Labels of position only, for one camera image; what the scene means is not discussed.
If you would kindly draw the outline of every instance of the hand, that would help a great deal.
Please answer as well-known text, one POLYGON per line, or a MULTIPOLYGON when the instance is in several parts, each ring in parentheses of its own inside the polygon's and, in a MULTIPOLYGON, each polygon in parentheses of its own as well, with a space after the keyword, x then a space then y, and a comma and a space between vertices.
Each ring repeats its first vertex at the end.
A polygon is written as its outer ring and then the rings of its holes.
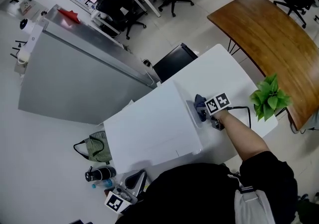
POLYGON ((213 116, 214 118, 218 119, 221 123, 223 123, 223 119, 225 118, 225 116, 227 116, 229 113, 226 109, 223 109, 217 113, 215 113, 213 116))

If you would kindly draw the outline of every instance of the potted plant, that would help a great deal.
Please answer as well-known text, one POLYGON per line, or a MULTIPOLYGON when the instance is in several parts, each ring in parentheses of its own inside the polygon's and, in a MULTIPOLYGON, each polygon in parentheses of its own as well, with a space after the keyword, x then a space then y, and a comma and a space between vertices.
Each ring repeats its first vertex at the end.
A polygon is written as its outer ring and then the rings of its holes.
POLYGON ((250 95, 250 100, 254 103, 258 120, 264 117, 266 121, 276 110, 291 104, 290 97, 278 87, 277 74, 266 76, 263 81, 257 83, 257 88, 258 90, 250 95))

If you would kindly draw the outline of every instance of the forearm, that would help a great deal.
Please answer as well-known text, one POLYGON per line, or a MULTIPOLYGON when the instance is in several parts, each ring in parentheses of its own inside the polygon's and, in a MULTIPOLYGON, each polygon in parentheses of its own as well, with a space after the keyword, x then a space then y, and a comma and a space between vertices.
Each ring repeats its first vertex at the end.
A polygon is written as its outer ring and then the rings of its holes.
POLYGON ((227 111, 218 117, 243 161, 263 152, 269 151, 264 140, 239 119, 227 111))

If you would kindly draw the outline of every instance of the black shirt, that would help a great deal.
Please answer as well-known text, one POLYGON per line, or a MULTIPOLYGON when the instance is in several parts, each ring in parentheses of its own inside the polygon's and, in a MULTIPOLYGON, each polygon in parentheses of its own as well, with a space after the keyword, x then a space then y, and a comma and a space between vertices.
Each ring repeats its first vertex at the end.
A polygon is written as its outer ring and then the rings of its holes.
MULTIPOLYGON (((237 179, 215 164, 189 164, 162 173, 148 187, 143 202, 131 206, 117 224, 235 223, 237 179)), ((270 151, 240 167, 240 181, 267 195, 276 224, 290 224, 296 212, 297 182, 286 162, 270 151)))

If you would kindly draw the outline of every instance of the wooden tabletop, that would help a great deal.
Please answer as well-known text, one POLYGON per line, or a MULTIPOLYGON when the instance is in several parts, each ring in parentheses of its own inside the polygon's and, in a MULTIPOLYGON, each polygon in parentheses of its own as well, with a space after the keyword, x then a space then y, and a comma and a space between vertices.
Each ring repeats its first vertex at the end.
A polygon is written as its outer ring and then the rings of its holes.
POLYGON ((319 108, 319 52, 305 31, 269 0, 234 0, 207 17, 264 75, 277 73, 297 129, 319 108))

